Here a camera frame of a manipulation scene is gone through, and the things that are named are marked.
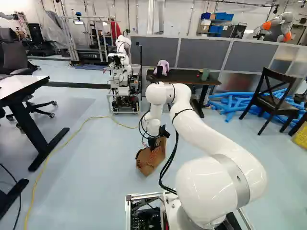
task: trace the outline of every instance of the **black pole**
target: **black pole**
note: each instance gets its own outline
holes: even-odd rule
[[[127,0],[127,4],[128,4],[128,29],[130,31],[130,13],[129,13],[129,0]]]
[[[143,92],[143,72],[142,72],[142,46],[140,46],[140,71],[141,71],[141,100],[142,100],[142,92]]]

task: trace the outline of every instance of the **yellow extension cord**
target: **yellow extension cord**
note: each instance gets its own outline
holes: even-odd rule
[[[88,122],[89,120],[94,119],[94,118],[111,118],[115,123],[119,124],[120,126],[123,126],[123,127],[126,127],[126,128],[130,128],[130,129],[138,128],[138,127],[129,127],[129,126],[123,125],[123,124],[121,124],[120,122],[118,122],[115,118],[113,118],[112,116],[91,116],[91,117],[87,118],[86,121],[84,121],[84,122],[82,123],[82,125],[80,126],[80,128],[79,128],[77,131],[75,131],[75,132],[71,135],[71,137],[70,137],[63,145],[61,145],[61,146],[58,147],[57,149],[53,150],[53,151],[48,155],[48,157],[46,158],[46,160],[45,160],[45,162],[44,162],[44,166],[43,166],[42,170],[40,171],[39,175],[37,176],[37,178],[36,178],[36,180],[35,180],[35,183],[34,183],[34,185],[33,185],[33,188],[32,188],[32,198],[31,198],[30,207],[28,208],[27,214],[26,214],[25,219],[24,219],[24,230],[27,230],[27,229],[28,229],[28,219],[29,219],[29,215],[30,215],[30,213],[31,213],[32,207],[33,207],[33,203],[34,203],[34,197],[35,197],[36,186],[37,186],[37,183],[39,182],[40,178],[42,177],[42,175],[43,175],[43,173],[44,173],[44,171],[45,171],[45,169],[46,169],[46,166],[47,166],[47,164],[48,164],[49,159],[52,157],[52,155],[53,155],[56,151],[58,151],[58,150],[62,149],[63,147],[65,147],[65,146],[66,146],[66,145],[67,145],[67,144],[68,144],[68,143],[69,143],[69,142],[70,142],[80,131],[81,131],[82,127],[84,126],[84,124],[85,124],[86,122]]]

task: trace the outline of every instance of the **office chair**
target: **office chair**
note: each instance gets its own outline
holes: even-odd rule
[[[37,69],[37,66],[32,65],[26,55],[25,48],[19,41],[17,34],[11,28],[0,27],[0,74],[13,74],[13,75],[32,75]],[[33,98],[32,95],[28,95],[24,98],[26,103],[26,109],[29,113],[40,113],[48,115],[50,118],[55,116],[54,113],[44,112],[38,108],[45,107],[49,104],[57,106],[56,101],[50,101],[42,104],[34,104],[29,102]],[[13,121],[13,114],[6,115],[9,121]]]

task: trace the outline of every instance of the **standing desk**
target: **standing desk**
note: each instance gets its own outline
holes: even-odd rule
[[[20,127],[38,151],[28,170],[36,171],[49,153],[69,131],[63,128],[49,143],[38,129],[34,120],[23,104],[23,99],[35,90],[49,82],[48,76],[13,75],[0,80],[0,108],[8,106],[18,121]]]
[[[154,75],[153,69],[147,70],[146,76]],[[220,85],[221,83],[218,80],[213,78],[217,78],[218,72],[211,72],[207,80],[201,80],[201,74],[199,74],[198,70],[189,70],[189,69],[171,69],[167,76],[157,77],[158,81],[167,82],[167,83],[183,83],[183,84],[191,84],[191,85],[202,85],[202,91],[199,101],[196,99],[191,99],[190,103],[195,112],[201,117],[204,118],[204,114],[202,112],[203,102],[205,100],[205,96],[207,94],[207,90],[209,85]]]

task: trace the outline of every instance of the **black desk leg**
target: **black desk leg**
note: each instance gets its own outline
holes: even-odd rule
[[[202,112],[202,105],[203,105],[203,101],[205,100],[205,96],[207,94],[209,86],[208,85],[203,85],[202,86],[202,91],[201,91],[201,96],[200,96],[200,100],[197,101],[196,99],[192,99],[191,100],[191,105],[193,107],[193,109],[195,110],[195,112],[201,117],[204,118],[204,114]]]
[[[27,112],[22,102],[11,104],[9,108],[13,112],[16,120],[18,121],[20,127],[23,129],[24,133],[27,135],[29,140],[32,142],[32,144],[38,151],[38,156],[34,159],[32,164],[28,168],[30,172],[34,172],[36,171],[36,169],[38,169],[40,164],[46,159],[46,157],[54,149],[54,147],[59,143],[59,141],[69,131],[69,128],[63,128],[50,141],[50,143],[47,143],[43,134],[38,129],[37,125],[31,118],[30,114]]]
[[[297,124],[289,131],[289,135],[293,136],[293,134],[295,134],[299,128],[303,125],[303,123],[307,120],[307,114],[305,113],[301,119],[299,119],[299,121],[297,122]]]
[[[29,183],[26,179],[21,179],[10,191],[8,194],[5,194],[0,190],[0,219],[4,214],[9,210],[17,197],[20,196],[21,192]]]

